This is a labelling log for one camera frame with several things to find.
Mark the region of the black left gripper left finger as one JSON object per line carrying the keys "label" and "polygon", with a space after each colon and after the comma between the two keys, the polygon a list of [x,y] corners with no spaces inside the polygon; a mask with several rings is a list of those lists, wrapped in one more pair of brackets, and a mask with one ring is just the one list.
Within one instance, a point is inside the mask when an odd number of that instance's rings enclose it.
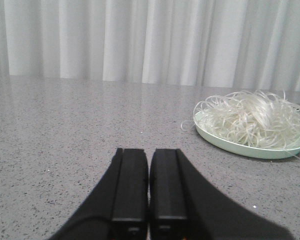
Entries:
{"label": "black left gripper left finger", "polygon": [[148,162],[142,149],[118,148],[105,174],[52,240],[145,240]]}

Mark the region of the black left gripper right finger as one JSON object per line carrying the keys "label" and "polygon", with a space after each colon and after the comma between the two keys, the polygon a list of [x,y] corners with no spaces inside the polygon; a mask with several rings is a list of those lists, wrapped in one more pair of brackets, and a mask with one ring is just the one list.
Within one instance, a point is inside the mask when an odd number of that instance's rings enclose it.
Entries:
{"label": "black left gripper right finger", "polygon": [[284,227],[215,188],[179,149],[156,149],[150,167],[152,240],[292,240]]}

